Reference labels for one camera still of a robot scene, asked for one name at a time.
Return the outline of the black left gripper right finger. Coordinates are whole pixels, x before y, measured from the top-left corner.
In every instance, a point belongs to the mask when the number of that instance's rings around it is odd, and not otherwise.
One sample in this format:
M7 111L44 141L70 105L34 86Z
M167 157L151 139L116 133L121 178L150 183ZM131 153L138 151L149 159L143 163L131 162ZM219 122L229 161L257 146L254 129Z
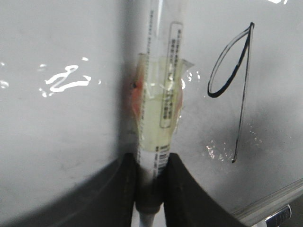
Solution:
M164 210L168 227L243 227L199 186L178 154L165 170Z

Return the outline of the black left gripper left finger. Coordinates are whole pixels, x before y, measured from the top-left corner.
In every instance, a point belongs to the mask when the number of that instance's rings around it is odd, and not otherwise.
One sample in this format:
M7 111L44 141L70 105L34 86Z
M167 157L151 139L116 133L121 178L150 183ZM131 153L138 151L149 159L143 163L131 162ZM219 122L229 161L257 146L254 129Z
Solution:
M16 227L129 227L132 221L136 163L124 154L86 183Z

